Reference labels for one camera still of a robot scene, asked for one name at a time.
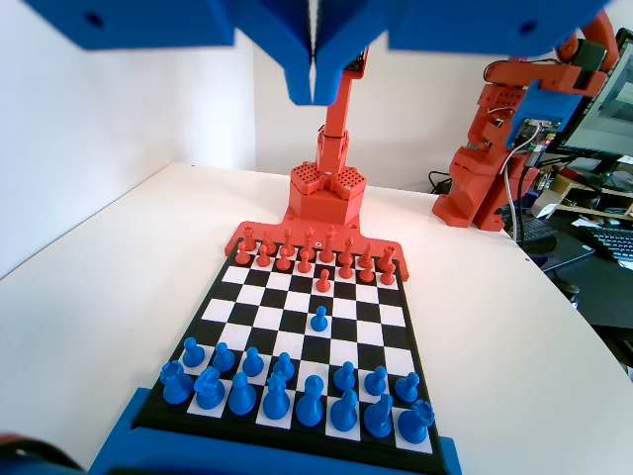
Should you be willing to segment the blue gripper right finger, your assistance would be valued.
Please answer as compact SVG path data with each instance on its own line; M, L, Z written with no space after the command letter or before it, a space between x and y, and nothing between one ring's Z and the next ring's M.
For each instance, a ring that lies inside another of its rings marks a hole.
M381 34L391 49L536 56L574 52L574 35L606 49L613 29L602 1L321 1L316 18L315 102L334 101L344 67Z

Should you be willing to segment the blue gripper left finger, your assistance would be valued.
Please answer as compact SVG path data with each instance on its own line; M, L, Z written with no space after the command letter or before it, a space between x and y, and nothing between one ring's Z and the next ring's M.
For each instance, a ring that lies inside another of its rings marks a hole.
M313 102L307 1L40 0L27 5L86 50L231 47L241 31L283 68L295 104Z

